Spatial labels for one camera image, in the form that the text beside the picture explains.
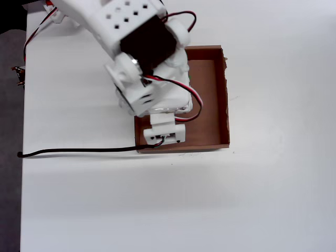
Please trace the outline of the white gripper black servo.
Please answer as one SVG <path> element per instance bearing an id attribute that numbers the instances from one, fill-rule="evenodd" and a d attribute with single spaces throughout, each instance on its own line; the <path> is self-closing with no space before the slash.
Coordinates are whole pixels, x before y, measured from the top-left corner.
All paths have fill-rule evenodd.
<path id="1" fill-rule="evenodd" d="M 167 81 L 156 81 L 142 75 L 137 63 L 117 62 L 118 105 L 132 116 L 151 113 L 177 112 L 183 107 L 190 111 L 191 95 Z"/>

